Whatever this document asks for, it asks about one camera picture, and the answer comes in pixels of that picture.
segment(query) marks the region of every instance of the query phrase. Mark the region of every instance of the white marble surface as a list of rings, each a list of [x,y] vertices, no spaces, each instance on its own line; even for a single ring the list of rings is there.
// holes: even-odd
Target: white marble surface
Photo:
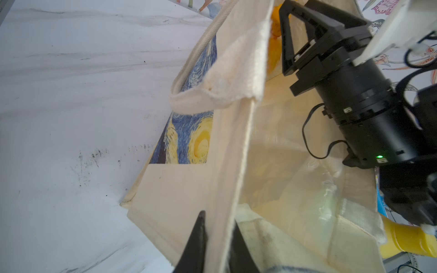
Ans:
[[[16,0],[0,26],[0,272],[171,272],[118,204],[207,19],[167,0]]]

